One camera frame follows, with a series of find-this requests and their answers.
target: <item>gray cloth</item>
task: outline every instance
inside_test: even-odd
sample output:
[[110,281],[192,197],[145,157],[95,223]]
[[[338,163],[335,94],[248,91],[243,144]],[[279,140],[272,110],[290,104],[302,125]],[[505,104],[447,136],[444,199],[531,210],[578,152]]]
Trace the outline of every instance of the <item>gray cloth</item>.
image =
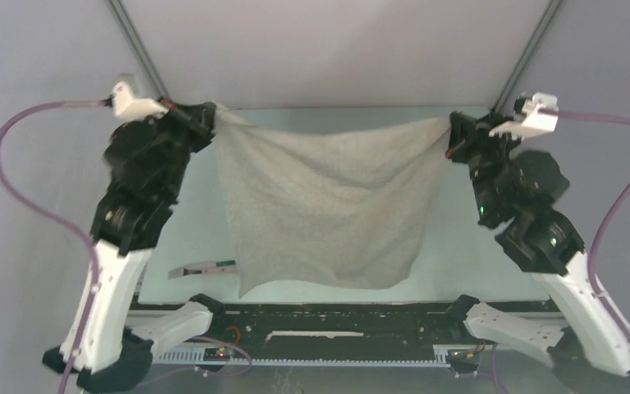
[[214,147],[240,296],[280,279],[383,289],[421,249],[448,144],[447,118],[295,134],[217,112]]

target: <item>white table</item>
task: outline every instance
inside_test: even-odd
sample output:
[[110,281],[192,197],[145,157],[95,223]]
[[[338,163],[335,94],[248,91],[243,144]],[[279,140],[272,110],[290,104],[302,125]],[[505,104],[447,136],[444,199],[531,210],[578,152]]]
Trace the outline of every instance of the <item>white table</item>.
[[[295,132],[352,131],[391,126],[461,109],[473,116],[483,108],[349,108],[250,110],[238,113],[260,126]],[[180,303],[202,292],[221,302],[306,303],[448,301],[469,294],[485,301],[547,300],[477,225],[474,194],[465,166],[449,164],[434,203],[422,251],[408,279],[385,290],[358,290],[301,281],[270,282],[238,298],[236,274],[193,275],[168,280],[173,268],[202,261],[233,259],[216,156],[210,145],[193,156],[180,203],[163,233],[144,276],[139,302]]]

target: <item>metal frame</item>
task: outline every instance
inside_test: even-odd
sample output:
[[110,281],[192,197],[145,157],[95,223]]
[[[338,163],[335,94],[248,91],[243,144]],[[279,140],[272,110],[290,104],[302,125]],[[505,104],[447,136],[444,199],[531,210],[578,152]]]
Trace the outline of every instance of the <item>metal frame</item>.
[[[163,84],[162,78],[158,73],[158,69],[153,65],[153,60],[150,54],[144,46],[144,42],[139,36],[139,31],[134,26],[134,22],[129,16],[126,7],[122,0],[105,0],[108,5],[112,16],[120,26],[120,30],[124,35],[126,42],[132,53],[135,55],[136,60],[139,61],[139,65],[144,70],[144,74],[148,78],[153,89],[158,95],[163,97],[170,97],[165,84]],[[537,50],[544,40],[547,31],[554,24],[556,16],[561,9],[561,6],[565,3],[564,0],[550,0],[549,4],[542,13],[542,17],[537,22],[537,26],[532,32],[530,39],[527,41],[523,52],[520,54],[518,61],[516,62],[509,78],[506,80],[503,89],[499,93],[499,97],[496,99],[492,109],[494,111],[500,111],[505,104],[509,101],[509,98],[514,94],[514,89],[521,77],[527,69],[527,65],[535,57]]]

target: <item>cloth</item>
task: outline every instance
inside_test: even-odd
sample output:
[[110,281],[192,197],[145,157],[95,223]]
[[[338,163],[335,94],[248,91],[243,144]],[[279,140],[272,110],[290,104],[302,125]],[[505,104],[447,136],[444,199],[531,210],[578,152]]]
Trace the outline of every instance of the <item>cloth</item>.
[[409,275],[442,181],[447,118],[296,134],[219,108],[215,123],[240,296],[281,279],[383,289]]

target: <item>gray wall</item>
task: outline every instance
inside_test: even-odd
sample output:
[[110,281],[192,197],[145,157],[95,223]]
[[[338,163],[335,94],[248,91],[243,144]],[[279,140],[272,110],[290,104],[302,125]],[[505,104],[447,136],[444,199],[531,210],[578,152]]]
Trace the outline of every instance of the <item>gray wall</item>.
[[[515,93],[556,94],[562,109],[630,117],[630,1],[566,2]],[[572,183],[558,203],[590,242],[630,179],[630,128],[559,121],[532,145],[551,151]],[[630,321],[630,197],[600,251],[599,275]]]
[[[102,99],[120,71],[141,75],[103,2],[0,2],[0,126],[38,103]],[[7,137],[7,174],[87,228],[107,185],[100,153],[118,124],[102,109],[26,119]],[[87,263],[74,236],[0,187],[0,393],[55,392],[39,359],[70,327]]]

